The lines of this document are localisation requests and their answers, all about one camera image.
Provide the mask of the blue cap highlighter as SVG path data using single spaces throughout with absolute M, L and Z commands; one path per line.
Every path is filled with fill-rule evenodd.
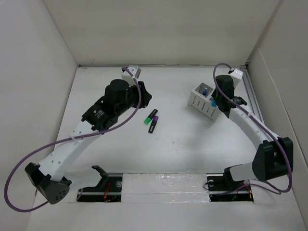
M 214 108 L 216 108 L 217 104 L 216 104 L 216 101 L 215 101 L 215 100 L 212 101 L 211 106 L 214 107 Z

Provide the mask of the green cap highlighter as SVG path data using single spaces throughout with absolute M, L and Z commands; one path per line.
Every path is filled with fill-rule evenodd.
M 157 109 L 154 109 L 148 116 L 147 118 L 145 119 L 144 123 L 145 124 L 149 124 L 152 119 L 154 118 L 154 116 L 157 114 L 158 110 Z

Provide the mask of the purple cap highlighter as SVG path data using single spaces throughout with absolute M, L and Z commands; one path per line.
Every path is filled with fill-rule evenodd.
M 158 119 L 159 119 L 159 116 L 154 116 L 153 119 L 152 119 L 152 122 L 150 124 L 150 127 L 149 127 L 149 130 L 148 130 L 148 133 L 152 134 L 155 127 L 156 127 L 156 124 L 158 122 Z

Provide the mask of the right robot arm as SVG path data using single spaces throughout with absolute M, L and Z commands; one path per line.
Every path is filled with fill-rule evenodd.
M 284 175 L 291 178 L 294 148 L 292 140 L 270 131 L 248 110 L 246 101 L 234 95 L 235 85 L 231 76 L 216 76 L 214 82 L 216 88 L 212 96 L 218 109 L 244 132 L 257 151 L 251 163 L 224 170 L 221 180 L 224 187 L 232 190 L 246 180 L 268 183 L 269 180 Z

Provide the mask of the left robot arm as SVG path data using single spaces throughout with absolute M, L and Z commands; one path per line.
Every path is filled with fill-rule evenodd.
M 102 191 L 106 188 L 108 173 L 98 165 L 73 172 L 69 168 L 92 142 L 116 128 L 122 114 L 132 107 L 147 107 L 151 98 L 142 81 L 135 81 L 131 86 L 122 79 L 112 80 L 104 95 L 82 115 L 68 140 L 39 163 L 29 163 L 25 167 L 31 183 L 48 203 L 60 202 L 69 191 L 87 187 Z

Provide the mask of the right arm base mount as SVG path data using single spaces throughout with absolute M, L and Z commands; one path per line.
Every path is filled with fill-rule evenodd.
M 234 181 L 229 170 L 221 174 L 207 174 L 203 188 L 209 192 L 210 202 L 253 202 L 250 186 Z

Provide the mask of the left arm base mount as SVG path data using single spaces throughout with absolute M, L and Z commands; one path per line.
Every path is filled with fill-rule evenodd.
M 78 191 L 77 202 L 121 202 L 122 187 L 117 188 L 116 182 L 123 182 L 123 173 L 107 173 L 100 166 L 92 166 L 100 174 L 100 181 L 93 187 L 82 188 Z

